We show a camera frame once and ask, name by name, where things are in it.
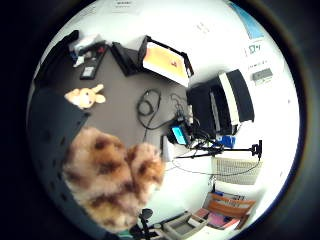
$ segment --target printer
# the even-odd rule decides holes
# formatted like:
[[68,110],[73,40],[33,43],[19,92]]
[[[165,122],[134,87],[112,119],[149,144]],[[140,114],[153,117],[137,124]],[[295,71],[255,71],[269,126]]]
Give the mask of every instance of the printer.
[[187,102],[194,124],[210,138],[234,135],[242,122],[254,121],[251,96],[238,69],[191,86]]

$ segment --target stuffed bunny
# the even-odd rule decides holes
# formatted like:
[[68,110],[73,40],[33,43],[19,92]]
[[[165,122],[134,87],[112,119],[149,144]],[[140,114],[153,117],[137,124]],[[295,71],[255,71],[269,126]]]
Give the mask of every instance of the stuffed bunny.
[[77,105],[80,109],[90,108],[95,102],[103,103],[106,101],[106,98],[97,94],[103,89],[103,84],[98,84],[94,88],[82,88],[74,89],[71,92],[66,93],[64,96],[74,105]]

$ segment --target fluffy brown fur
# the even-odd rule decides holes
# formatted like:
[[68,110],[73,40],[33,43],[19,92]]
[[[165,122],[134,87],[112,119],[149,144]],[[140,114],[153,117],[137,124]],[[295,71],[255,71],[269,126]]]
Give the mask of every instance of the fluffy brown fur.
[[119,138],[84,127],[69,146],[63,177],[89,216],[116,233],[136,224],[151,193],[160,187],[164,169],[153,145],[127,150]]

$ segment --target gray desk surface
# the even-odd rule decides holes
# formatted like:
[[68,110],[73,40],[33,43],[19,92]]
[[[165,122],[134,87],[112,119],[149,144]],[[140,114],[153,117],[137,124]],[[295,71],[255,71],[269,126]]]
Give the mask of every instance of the gray desk surface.
[[[186,98],[186,88],[178,83],[154,73],[138,73],[126,77],[115,61],[110,49],[106,52],[94,80],[80,80],[84,65],[74,68],[70,56],[64,56],[52,70],[50,87],[60,94],[65,94],[75,88],[94,87],[99,83],[104,84],[100,92],[106,97],[106,102],[95,103],[85,125],[94,126],[103,132],[118,136],[127,147],[140,143],[144,136],[144,127],[138,122],[136,105],[147,89],[156,88],[161,91],[162,99],[160,109],[151,127],[171,119],[176,111],[175,102],[170,99],[171,93]],[[150,102],[156,106],[156,94],[150,94]],[[160,148],[160,139],[168,131],[168,125],[160,129],[148,131],[147,142]]]

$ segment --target black cable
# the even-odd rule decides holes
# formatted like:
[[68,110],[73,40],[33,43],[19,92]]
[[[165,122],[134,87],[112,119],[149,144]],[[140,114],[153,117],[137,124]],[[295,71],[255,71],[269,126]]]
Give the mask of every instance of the black cable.
[[222,173],[205,173],[205,172],[197,172],[197,171],[191,171],[191,170],[187,170],[187,169],[184,169],[184,168],[181,168],[180,166],[178,166],[177,164],[175,164],[174,162],[174,159],[172,160],[172,164],[182,170],[182,171],[185,171],[185,172],[189,172],[189,173],[195,173],[195,174],[202,174],[202,175],[212,175],[212,176],[222,176],[222,177],[228,177],[228,176],[236,176],[236,175],[241,175],[241,174],[245,174],[247,172],[250,172],[252,169],[256,168],[260,163],[260,160],[258,160],[258,162],[256,163],[256,165],[254,165],[253,167],[247,169],[246,171],[243,171],[243,172],[238,172],[238,173],[230,173],[230,174],[222,174]]
[[[152,103],[146,99],[146,97],[150,94],[156,94],[157,95],[157,100],[156,100],[156,106],[153,107]],[[159,129],[161,127],[163,127],[164,125],[172,122],[176,117],[178,116],[184,116],[184,110],[183,110],[183,106],[180,103],[179,99],[186,101],[186,99],[180,97],[178,94],[176,93],[171,93],[170,94],[170,98],[172,101],[175,101],[175,107],[176,107],[176,114],[173,118],[159,124],[158,126],[155,127],[150,127],[152,120],[154,119],[154,117],[156,116],[156,114],[159,111],[160,108],[160,103],[161,103],[161,92],[158,89],[148,89],[147,91],[145,91],[142,96],[140,97],[138,103],[137,103],[137,115],[138,115],[138,121],[140,122],[140,124],[145,128],[145,132],[144,132],[144,136],[143,136],[143,142],[146,140],[147,137],[147,132],[148,130],[156,130]],[[143,112],[141,107],[142,105],[145,104],[146,106],[148,106],[148,111],[147,112]],[[150,117],[147,124],[145,124],[142,120],[142,117]]]

